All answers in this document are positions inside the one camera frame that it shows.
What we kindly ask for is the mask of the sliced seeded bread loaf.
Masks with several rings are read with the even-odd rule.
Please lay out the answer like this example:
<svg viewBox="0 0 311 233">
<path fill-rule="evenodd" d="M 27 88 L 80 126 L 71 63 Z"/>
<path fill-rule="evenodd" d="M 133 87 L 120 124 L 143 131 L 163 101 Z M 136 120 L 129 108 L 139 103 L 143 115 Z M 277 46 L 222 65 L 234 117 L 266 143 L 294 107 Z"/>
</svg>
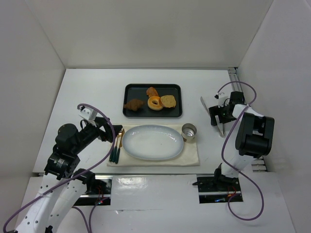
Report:
<svg viewBox="0 0 311 233">
<path fill-rule="evenodd" d="M 174 108 L 176 106 L 176 100 L 173 95 L 164 95 L 160 97 L 159 103 L 165 108 Z"/>
</svg>

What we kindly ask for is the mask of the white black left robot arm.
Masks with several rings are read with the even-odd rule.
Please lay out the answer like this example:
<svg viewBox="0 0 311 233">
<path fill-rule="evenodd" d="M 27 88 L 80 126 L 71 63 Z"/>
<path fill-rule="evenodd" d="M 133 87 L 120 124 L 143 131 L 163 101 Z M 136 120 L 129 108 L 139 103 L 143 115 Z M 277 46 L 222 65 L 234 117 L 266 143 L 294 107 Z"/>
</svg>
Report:
<svg viewBox="0 0 311 233">
<path fill-rule="evenodd" d="M 41 186 L 30 209 L 15 233 L 55 233 L 64 217 L 79 197 L 90 190 L 95 174 L 83 168 L 77 169 L 78 154 L 91 142 L 113 142 L 113 136 L 122 125 L 109 126 L 103 117 L 96 117 L 94 124 L 87 123 L 78 130 L 68 123 L 58 129 L 53 152 L 47 160 Z"/>
</svg>

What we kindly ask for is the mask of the steel serving tongs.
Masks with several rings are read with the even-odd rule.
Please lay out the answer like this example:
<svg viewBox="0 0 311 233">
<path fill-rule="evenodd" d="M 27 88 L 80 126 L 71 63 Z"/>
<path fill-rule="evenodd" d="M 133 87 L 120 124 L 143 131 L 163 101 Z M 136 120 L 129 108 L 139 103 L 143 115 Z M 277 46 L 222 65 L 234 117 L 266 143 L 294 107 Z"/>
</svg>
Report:
<svg viewBox="0 0 311 233">
<path fill-rule="evenodd" d="M 204 101 L 204 99 L 203 99 L 202 96 L 200 97 L 200 101 L 201 101 L 201 104 L 203 105 L 204 109 L 206 110 L 207 114 L 208 114 L 209 117 L 211 118 L 210 112 L 209 112 L 209 110 L 208 110 L 208 108 L 207 108 L 207 106 L 206 106 L 206 104 L 205 104 L 205 101 Z M 216 125 L 214 128 L 217 129 L 217 131 L 218 131 L 220 137 L 222 137 L 222 138 L 225 137 L 225 128 L 224 128 L 224 125 L 222 125 L 222 128 L 221 128 L 221 129 L 219 128 L 218 125 Z"/>
</svg>

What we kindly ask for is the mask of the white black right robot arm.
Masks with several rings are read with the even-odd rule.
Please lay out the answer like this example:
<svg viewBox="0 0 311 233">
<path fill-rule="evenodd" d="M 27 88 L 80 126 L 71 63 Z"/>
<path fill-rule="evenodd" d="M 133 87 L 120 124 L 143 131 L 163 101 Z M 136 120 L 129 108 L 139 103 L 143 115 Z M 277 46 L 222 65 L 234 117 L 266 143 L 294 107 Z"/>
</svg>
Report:
<svg viewBox="0 0 311 233">
<path fill-rule="evenodd" d="M 208 108 L 203 99 L 201 103 L 211 118 L 211 125 L 217 129 L 222 126 L 218 129 L 220 135 L 225 135 L 224 124 L 234 121 L 239 125 L 235 139 L 238 154 L 222 162 L 212 177 L 199 178 L 192 184 L 203 192 L 225 191 L 228 186 L 235 185 L 247 165 L 270 153 L 274 133 L 275 120 L 247 106 L 243 92 L 233 91 L 229 98 L 220 93 L 215 98 L 216 106 Z"/>
</svg>

